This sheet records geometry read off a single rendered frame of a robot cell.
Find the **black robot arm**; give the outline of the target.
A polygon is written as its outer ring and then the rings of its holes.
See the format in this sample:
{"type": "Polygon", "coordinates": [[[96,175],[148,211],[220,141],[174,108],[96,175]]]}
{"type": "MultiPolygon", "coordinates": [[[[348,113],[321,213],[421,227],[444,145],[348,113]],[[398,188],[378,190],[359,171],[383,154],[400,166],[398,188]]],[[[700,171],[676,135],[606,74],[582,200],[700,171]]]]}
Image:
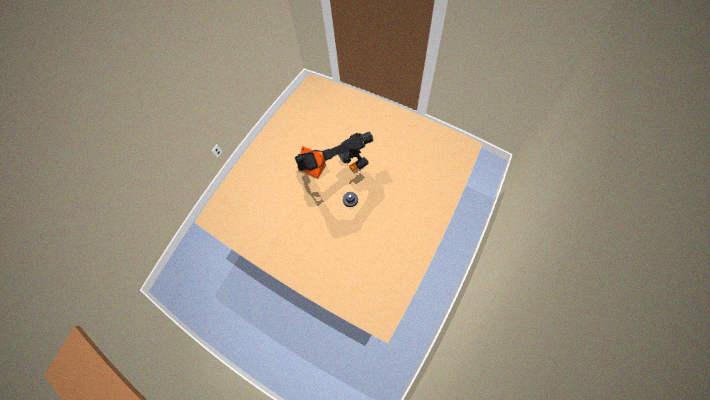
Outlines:
{"type": "Polygon", "coordinates": [[[365,132],[363,134],[361,133],[354,133],[350,136],[350,138],[346,139],[343,141],[343,144],[336,146],[331,149],[326,149],[323,151],[320,150],[313,150],[311,152],[305,153],[305,154],[298,154],[295,158],[296,164],[299,168],[300,171],[302,170],[314,170],[316,168],[319,168],[323,165],[323,163],[329,159],[332,159],[333,156],[338,155],[338,157],[344,162],[344,163],[349,163],[351,161],[351,158],[354,158],[354,155],[351,153],[352,150],[362,150],[365,148],[366,144],[374,142],[374,137],[371,131],[365,132]],[[322,156],[324,157],[324,161],[320,166],[318,166],[316,157],[314,153],[312,152],[320,152],[322,153],[322,156]]]}

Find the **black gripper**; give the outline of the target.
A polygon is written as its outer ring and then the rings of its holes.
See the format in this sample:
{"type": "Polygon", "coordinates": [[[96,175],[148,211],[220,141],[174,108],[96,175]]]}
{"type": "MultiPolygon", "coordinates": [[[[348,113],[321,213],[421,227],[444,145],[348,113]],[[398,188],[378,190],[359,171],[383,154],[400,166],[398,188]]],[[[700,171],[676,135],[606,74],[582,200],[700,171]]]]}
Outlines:
{"type": "Polygon", "coordinates": [[[355,151],[355,150],[352,150],[351,153],[354,155],[354,157],[356,157],[356,158],[358,159],[358,160],[355,162],[355,165],[356,165],[359,169],[362,169],[363,167],[365,167],[366,165],[369,164],[369,161],[367,160],[366,157],[361,157],[361,155],[360,155],[361,151],[360,151],[360,150],[356,150],[356,151],[355,151]]]}

